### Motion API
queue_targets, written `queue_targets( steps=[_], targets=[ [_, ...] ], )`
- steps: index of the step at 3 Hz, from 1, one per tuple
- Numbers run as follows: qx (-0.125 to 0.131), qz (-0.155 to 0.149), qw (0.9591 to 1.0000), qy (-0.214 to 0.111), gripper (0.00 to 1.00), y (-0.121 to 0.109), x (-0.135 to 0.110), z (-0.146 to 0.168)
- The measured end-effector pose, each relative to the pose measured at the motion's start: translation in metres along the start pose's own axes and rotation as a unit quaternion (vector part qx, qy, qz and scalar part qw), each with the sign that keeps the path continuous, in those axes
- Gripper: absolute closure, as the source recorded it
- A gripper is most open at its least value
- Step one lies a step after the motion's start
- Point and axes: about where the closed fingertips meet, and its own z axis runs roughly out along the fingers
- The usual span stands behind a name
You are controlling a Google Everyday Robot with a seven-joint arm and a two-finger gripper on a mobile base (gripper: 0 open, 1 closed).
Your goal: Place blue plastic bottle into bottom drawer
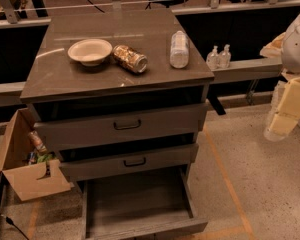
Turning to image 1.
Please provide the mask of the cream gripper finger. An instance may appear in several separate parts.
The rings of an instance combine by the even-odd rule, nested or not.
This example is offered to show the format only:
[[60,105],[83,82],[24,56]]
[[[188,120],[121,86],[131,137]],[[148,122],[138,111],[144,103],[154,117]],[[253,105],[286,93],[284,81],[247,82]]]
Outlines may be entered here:
[[293,78],[285,85],[283,96],[278,105],[281,116],[300,119],[300,77]]
[[270,113],[266,119],[264,137],[273,142],[285,139],[295,128],[298,121],[277,113]]

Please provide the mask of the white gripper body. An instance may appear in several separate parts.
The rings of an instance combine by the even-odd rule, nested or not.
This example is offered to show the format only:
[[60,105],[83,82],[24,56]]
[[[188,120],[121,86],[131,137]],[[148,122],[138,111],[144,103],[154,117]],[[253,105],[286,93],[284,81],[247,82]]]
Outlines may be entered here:
[[281,73],[281,75],[284,77],[285,82],[283,82],[283,81],[279,81],[278,82],[278,84],[275,87],[275,90],[273,92],[272,101],[271,101],[272,110],[275,113],[278,113],[278,105],[279,105],[280,100],[281,100],[281,98],[283,96],[283,93],[284,93],[284,90],[285,90],[285,85],[288,83],[289,80],[291,80],[293,78],[300,77],[300,74],[288,73],[286,70],[284,70]]

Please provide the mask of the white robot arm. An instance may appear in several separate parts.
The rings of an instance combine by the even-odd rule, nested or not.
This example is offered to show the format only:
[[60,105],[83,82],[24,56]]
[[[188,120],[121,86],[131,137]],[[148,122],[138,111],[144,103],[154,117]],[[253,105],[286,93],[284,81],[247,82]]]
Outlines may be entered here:
[[280,57],[287,82],[279,81],[274,89],[264,137],[281,141],[300,120],[300,14],[286,31],[264,46],[260,55]]

